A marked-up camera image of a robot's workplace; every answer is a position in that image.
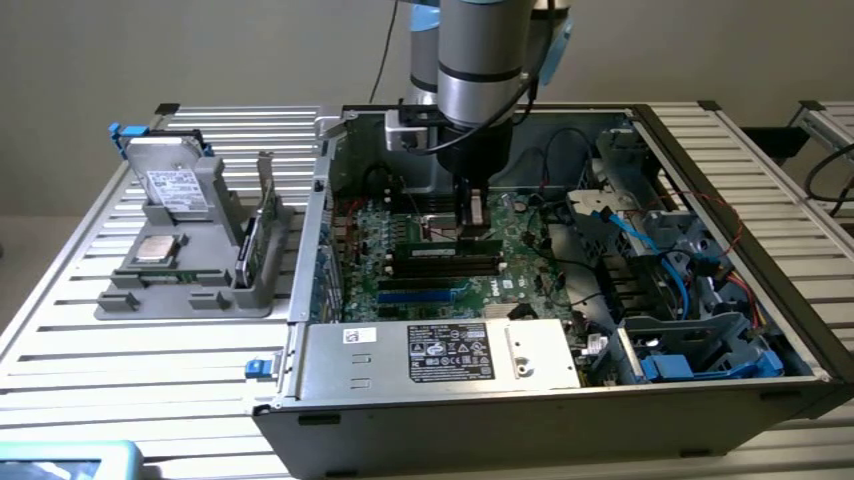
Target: warning label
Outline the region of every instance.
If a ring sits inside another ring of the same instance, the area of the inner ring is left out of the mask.
[[[416,383],[493,380],[485,323],[410,325],[410,378]]]
[[[171,212],[207,212],[208,204],[191,170],[148,170],[151,186]]]

